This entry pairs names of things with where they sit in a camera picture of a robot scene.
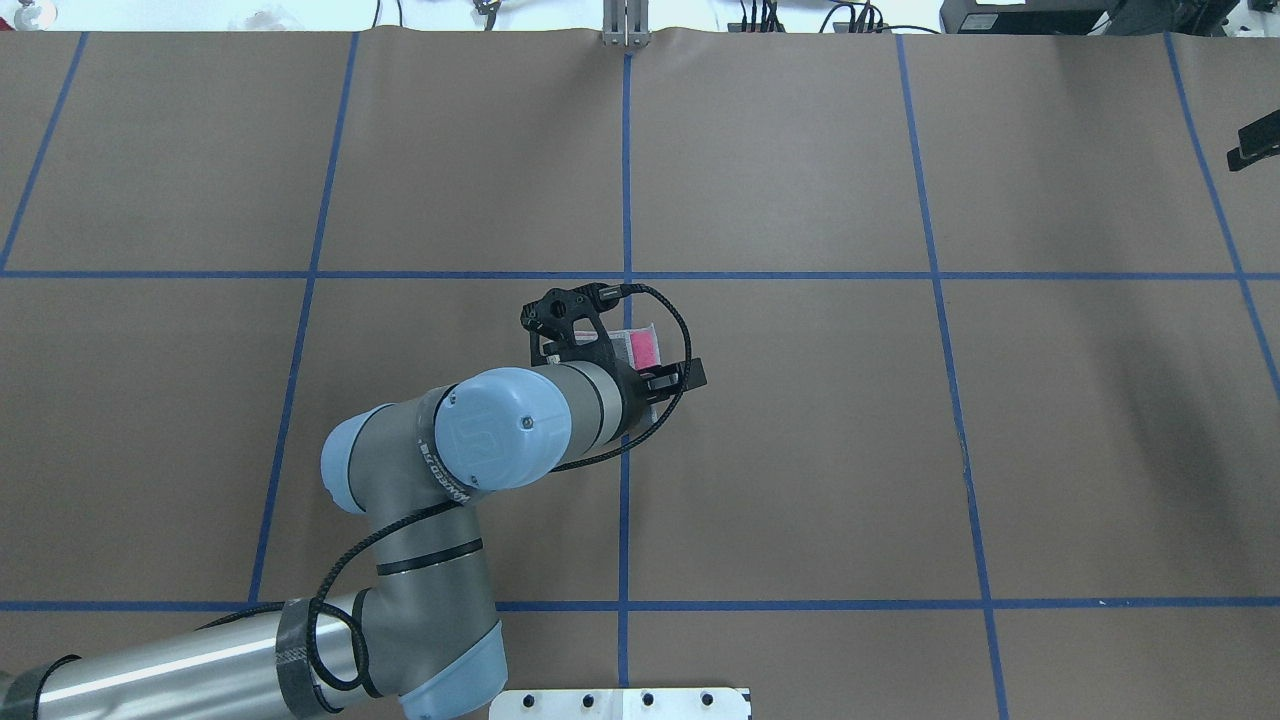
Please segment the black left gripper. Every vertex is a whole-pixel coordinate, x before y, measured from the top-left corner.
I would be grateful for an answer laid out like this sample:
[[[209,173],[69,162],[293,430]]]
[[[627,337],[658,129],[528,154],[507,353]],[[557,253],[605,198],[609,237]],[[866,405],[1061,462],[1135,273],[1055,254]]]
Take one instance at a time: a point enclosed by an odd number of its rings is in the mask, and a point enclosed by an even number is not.
[[[645,407],[675,400],[684,392],[701,388],[707,383],[703,360],[692,357],[636,370],[635,378],[625,383],[625,398],[644,413]]]

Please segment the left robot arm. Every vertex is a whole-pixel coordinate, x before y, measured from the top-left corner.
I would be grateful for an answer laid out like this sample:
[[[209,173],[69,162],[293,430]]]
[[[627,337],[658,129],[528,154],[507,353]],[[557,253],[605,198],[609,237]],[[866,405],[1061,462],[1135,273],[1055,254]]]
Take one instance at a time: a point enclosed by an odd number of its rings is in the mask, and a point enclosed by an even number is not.
[[[311,596],[4,676],[3,716],[338,719],[380,697],[410,719],[466,715],[507,682],[476,503],[584,465],[705,382],[696,359],[504,366],[352,416],[326,438],[321,474],[372,529]]]

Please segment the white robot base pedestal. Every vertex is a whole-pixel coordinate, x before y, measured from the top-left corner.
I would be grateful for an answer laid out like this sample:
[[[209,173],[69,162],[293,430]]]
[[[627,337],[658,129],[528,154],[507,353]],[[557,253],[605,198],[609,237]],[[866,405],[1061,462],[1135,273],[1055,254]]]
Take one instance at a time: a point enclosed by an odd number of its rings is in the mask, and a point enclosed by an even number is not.
[[[504,691],[489,719],[751,719],[749,689],[731,687]]]

